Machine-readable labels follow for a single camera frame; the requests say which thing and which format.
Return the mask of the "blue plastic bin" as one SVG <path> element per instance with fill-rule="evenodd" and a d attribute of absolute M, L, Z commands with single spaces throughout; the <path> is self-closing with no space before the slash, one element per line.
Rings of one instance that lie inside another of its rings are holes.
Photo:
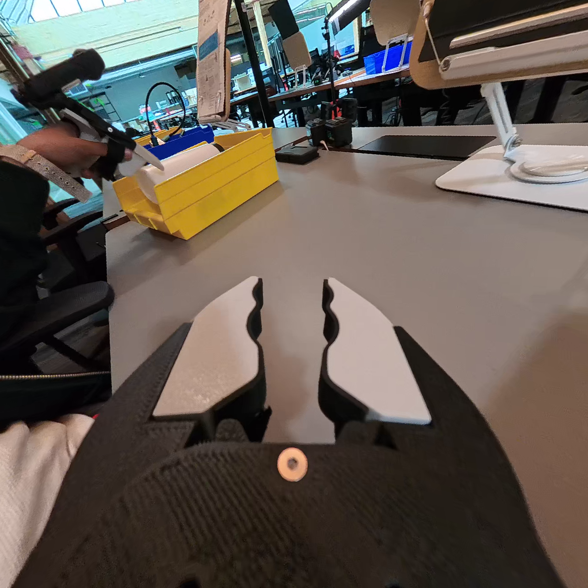
<path fill-rule="evenodd" d="M 152 152 L 159 160 L 164 160 L 200 143 L 213 143 L 214 140 L 215 134 L 211 125 L 197 126 L 186 130 L 181 136 L 179 134 L 171 136 L 168 141 L 158 146 L 148 142 L 145 149 Z"/>
<path fill-rule="evenodd" d="M 401 70 L 409 66 L 412 39 L 389 45 L 372 55 L 364 57 L 366 75 L 378 75 L 383 72 Z"/>

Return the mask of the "black office chair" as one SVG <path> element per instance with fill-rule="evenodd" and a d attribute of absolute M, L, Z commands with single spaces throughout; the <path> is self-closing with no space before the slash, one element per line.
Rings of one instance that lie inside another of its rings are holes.
<path fill-rule="evenodd" d="M 42 243 L 55 246 L 49 260 L 67 261 L 71 267 L 65 280 L 55 282 L 53 273 L 44 277 L 42 286 L 49 293 L 37 298 L 25 316 L 1 342 L 1 374 L 28 375 L 40 373 L 31 357 L 36 347 L 44 344 L 87 372 L 108 371 L 99 355 L 109 346 L 105 336 L 90 356 L 68 346 L 57 334 L 98 312 L 107 311 L 114 300 L 114 291 L 107 284 L 105 241 L 107 229 L 102 211 L 94 210 L 59 223 L 58 215 L 80 204 L 68 198 L 47 206 L 43 212 Z"/>

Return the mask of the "yellow plastic bin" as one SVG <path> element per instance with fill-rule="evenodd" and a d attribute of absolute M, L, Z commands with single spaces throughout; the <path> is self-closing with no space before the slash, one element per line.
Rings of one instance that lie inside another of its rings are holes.
<path fill-rule="evenodd" d="M 218 136 L 223 151 L 155 185 L 151 197 L 136 176 L 115 181 L 122 210 L 149 229 L 192 238 L 279 180 L 272 131 Z"/>
<path fill-rule="evenodd" d="M 168 137 L 171 135 L 180 135 L 180 131 L 178 131 L 176 133 L 176 131 L 178 130 L 178 126 L 174 126 L 172 128 L 169 129 L 161 129 L 161 130 L 154 130 L 153 131 L 153 135 L 156 137 L 156 145 L 165 143 L 168 141 Z M 146 132 L 142 135 L 138 135 L 136 137 L 134 137 L 134 141 L 137 144 L 140 144 L 142 146 L 148 146 L 152 144 L 152 139 L 151 139 L 151 133 L 150 132 Z"/>

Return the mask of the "white garment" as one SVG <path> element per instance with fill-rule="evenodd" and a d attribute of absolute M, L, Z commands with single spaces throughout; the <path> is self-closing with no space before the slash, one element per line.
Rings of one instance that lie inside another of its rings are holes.
<path fill-rule="evenodd" d="M 1 432 L 1 587 L 11 587 L 45 530 L 91 416 L 13 422 Z"/>

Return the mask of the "person's left hand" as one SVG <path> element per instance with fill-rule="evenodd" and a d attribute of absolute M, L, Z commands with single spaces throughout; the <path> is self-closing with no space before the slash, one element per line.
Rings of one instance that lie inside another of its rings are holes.
<path fill-rule="evenodd" d="M 77 127 L 60 122 L 27 135 L 17 143 L 46 158 L 63 171 L 79 171 L 79 177 L 100 178 L 95 164 L 107 154 L 107 144 L 81 139 Z"/>

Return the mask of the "dark green jacket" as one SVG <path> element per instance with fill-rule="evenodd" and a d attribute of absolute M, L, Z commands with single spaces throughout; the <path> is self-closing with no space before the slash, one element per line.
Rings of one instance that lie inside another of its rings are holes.
<path fill-rule="evenodd" d="M 1 375 L 1 430 L 69 414 L 92 414 L 112 396 L 110 371 Z"/>

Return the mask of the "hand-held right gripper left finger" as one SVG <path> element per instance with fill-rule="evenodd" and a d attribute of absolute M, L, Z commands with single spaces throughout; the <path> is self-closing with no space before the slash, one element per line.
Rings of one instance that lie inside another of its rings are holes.
<path fill-rule="evenodd" d="M 237 419 L 264 408 L 262 307 L 263 281 L 250 276 L 195 316 L 153 409 L 155 420 L 223 411 Z"/>

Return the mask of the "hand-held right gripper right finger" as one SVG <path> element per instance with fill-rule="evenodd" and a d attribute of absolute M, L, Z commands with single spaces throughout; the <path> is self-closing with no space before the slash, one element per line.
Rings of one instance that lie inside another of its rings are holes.
<path fill-rule="evenodd" d="M 339 280 L 323 282 L 319 407 L 334 424 L 429 425 L 424 400 L 393 323 Z"/>

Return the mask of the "black monitor with white stand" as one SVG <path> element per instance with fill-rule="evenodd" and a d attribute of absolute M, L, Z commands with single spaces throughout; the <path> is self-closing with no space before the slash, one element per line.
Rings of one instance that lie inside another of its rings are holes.
<path fill-rule="evenodd" d="M 295 74 L 293 87 L 306 85 L 307 70 L 312 64 L 306 40 L 301 33 L 288 1 L 275 1 L 268 8 L 281 38 L 288 63 Z"/>
<path fill-rule="evenodd" d="M 409 54 L 407 47 L 414 37 L 421 7 L 422 1 L 371 1 L 371 21 L 376 39 L 385 47 L 382 73 L 386 71 L 391 47 L 395 45 L 400 45 L 401 53 L 398 64 L 392 70 L 401 70 L 404 67 L 405 57 Z"/>
<path fill-rule="evenodd" d="M 469 156 L 438 188 L 587 212 L 587 146 L 524 144 L 503 89 L 587 73 L 587 1 L 423 1 L 409 68 L 424 89 L 479 85 L 502 145 Z"/>

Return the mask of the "grey desk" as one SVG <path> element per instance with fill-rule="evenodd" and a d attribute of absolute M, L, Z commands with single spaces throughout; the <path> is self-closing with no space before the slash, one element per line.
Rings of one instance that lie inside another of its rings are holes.
<path fill-rule="evenodd" d="M 183 241 L 107 235 L 112 384 L 250 276 L 269 442 L 329 443 L 318 406 L 324 278 L 403 327 L 466 392 L 513 465 L 569 587 L 587 587 L 587 215 L 435 186 L 453 161 L 323 152 Z"/>

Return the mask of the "person's left forearm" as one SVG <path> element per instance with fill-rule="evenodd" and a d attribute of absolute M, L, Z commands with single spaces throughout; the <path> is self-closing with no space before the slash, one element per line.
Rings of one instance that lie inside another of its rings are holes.
<path fill-rule="evenodd" d="M 40 238 L 48 195 L 40 175 L 1 161 L 1 339 L 37 299 L 48 258 Z"/>

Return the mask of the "black pole stand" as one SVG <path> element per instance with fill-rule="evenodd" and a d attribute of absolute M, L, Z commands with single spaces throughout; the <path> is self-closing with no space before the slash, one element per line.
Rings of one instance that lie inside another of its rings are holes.
<path fill-rule="evenodd" d="M 270 112 L 269 99 L 263 81 L 263 75 L 260 67 L 258 53 L 256 51 L 256 46 L 254 43 L 254 37 L 249 23 L 249 17 L 247 15 L 246 5 L 244 1 L 234 1 L 234 3 L 239 19 L 240 28 L 246 45 L 247 54 L 249 55 L 251 68 L 254 74 L 254 81 L 258 93 L 258 100 L 261 107 L 261 112 L 263 115 L 263 121 L 266 127 L 273 128 L 274 117 L 271 115 Z"/>

